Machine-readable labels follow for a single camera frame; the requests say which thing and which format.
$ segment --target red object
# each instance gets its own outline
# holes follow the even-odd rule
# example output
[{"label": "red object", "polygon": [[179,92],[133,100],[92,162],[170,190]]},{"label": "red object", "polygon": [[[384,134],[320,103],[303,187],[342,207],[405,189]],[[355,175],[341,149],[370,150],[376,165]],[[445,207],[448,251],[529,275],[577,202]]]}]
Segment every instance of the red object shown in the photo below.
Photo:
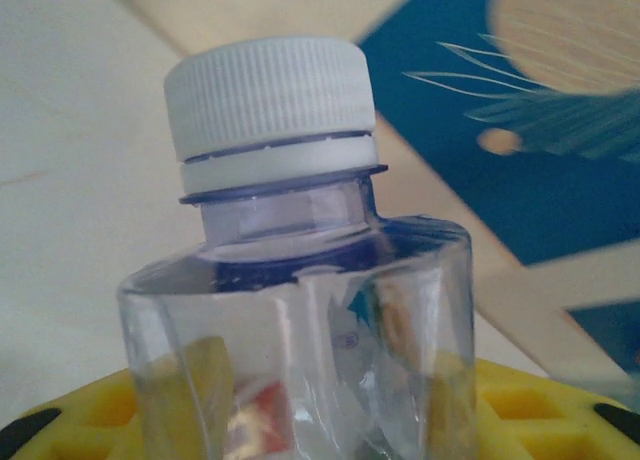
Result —
[{"label": "red object", "polygon": [[229,422],[224,459],[248,460],[288,450],[291,421],[286,398],[282,385],[274,383],[240,406]]}]

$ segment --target beige circle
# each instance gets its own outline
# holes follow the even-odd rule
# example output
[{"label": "beige circle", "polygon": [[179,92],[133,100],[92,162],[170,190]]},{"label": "beige circle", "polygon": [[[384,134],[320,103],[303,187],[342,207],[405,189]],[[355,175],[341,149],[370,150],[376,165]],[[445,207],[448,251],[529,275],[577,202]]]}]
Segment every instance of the beige circle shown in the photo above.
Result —
[{"label": "beige circle", "polygon": [[493,41],[537,82],[566,93],[638,86],[640,0],[491,0],[490,11]]},{"label": "beige circle", "polygon": [[517,133],[501,128],[489,128],[478,135],[478,145],[496,155],[511,155],[522,145]]}]

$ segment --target blurred background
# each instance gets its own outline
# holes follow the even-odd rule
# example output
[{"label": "blurred background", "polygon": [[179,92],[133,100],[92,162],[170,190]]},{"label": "blurred background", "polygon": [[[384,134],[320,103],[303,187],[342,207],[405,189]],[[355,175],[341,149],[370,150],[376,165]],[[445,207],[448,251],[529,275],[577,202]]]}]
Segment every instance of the blurred background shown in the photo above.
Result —
[{"label": "blurred background", "polygon": [[[265,35],[359,41],[404,1],[0,0],[0,424],[124,368],[118,282],[202,240],[197,211],[177,201],[166,73],[185,55]],[[523,273],[383,118],[378,142],[391,167],[375,180],[381,213],[427,212],[469,229],[479,305],[509,330],[500,312],[538,302],[535,285],[553,276]],[[477,347],[545,374],[481,316]]]}]

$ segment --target printed illustration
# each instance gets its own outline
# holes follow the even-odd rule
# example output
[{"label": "printed illustration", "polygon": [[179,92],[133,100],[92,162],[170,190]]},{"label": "printed illustration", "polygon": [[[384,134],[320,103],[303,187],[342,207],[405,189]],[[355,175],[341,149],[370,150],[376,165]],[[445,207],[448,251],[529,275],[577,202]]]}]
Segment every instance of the printed illustration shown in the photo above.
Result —
[{"label": "printed illustration", "polygon": [[640,236],[640,0],[409,0],[381,114],[524,264]]}]

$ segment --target yellow object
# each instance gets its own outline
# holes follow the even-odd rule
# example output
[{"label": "yellow object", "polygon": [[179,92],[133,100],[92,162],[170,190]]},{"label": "yellow object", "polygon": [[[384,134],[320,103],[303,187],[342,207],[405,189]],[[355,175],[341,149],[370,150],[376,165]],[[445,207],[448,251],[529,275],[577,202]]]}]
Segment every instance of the yellow object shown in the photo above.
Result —
[{"label": "yellow object", "polygon": [[[478,460],[640,460],[640,446],[593,411],[612,400],[479,360]],[[131,377],[123,370],[29,413],[62,413],[11,460],[141,460]]]},{"label": "yellow object", "polygon": [[[233,407],[233,374],[224,341],[205,337],[181,353],[155,361],[145,375],[145,413],[152,421],[158,419],[147,426],[147,433],[157,439],[154,445],[169,458],[222,458]],[[183,374],[185,368],[188,377]],[[203,441],[203,423],[210,439],[208,446]],[[149,453],[151,458],[162,454]]]}]

